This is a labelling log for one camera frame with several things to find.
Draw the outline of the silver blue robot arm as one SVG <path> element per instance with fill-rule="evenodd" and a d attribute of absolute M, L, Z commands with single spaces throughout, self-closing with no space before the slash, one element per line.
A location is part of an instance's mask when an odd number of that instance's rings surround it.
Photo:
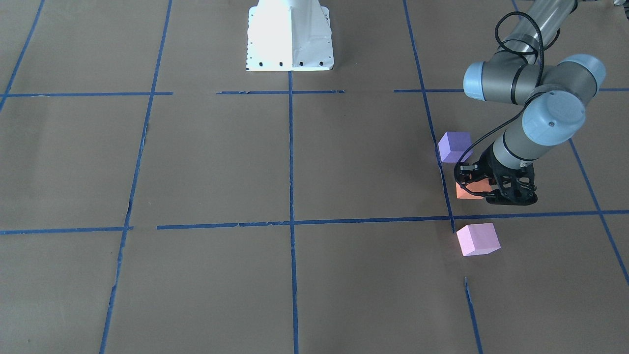
<path fill-rule="evenodd" d="M 555 66 L 545 63 L 546 50 L 578 5 L 576 0 L 536 0 L 526 13 L 505 14 L 494 29 L 497 52 L 467 68 L 463 91 L 469 98 L 522 109 L 497 127 L 501 134 L 476 163 L 456 162 L 454 179 L 464 191 L 492 205 L 537 202 L 534 161 L 584 125 L 586 107 L 606 79 L 606 67 L 595 56 L 575 54 Z"/>

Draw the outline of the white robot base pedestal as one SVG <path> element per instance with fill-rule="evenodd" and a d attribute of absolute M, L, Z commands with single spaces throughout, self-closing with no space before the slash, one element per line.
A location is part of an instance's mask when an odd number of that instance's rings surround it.
<path fill-rule="evenodd" d="M 330 11 L 318 0 L 259 0 L 248 20 L 248 72 L 333 69 Z"/>

